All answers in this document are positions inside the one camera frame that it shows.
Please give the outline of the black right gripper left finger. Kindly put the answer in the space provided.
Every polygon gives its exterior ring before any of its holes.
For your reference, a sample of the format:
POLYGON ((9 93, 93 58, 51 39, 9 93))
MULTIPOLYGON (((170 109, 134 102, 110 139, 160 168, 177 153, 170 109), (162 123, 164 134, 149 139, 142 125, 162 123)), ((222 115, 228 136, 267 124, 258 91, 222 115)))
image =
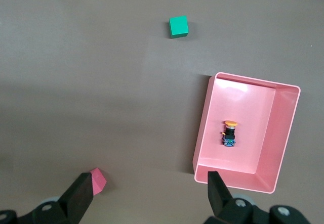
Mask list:
POLYGON ((1 223, 79 223, 92 200, 92 174, 81 173, 57 201, 42 203, 21 217, 14 210, 2 210, 1 223))

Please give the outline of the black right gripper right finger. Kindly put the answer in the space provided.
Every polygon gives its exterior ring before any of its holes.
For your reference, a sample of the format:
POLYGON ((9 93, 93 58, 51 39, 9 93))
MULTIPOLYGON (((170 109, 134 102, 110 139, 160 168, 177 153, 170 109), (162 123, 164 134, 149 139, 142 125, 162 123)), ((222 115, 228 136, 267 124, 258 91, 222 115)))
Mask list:
POLYGON ((213 216, 206 223, 310 223, 291 206, 274 205, 268 212, 243 198, 234 198, 216 171, 208 172, 208 199, 213 216))

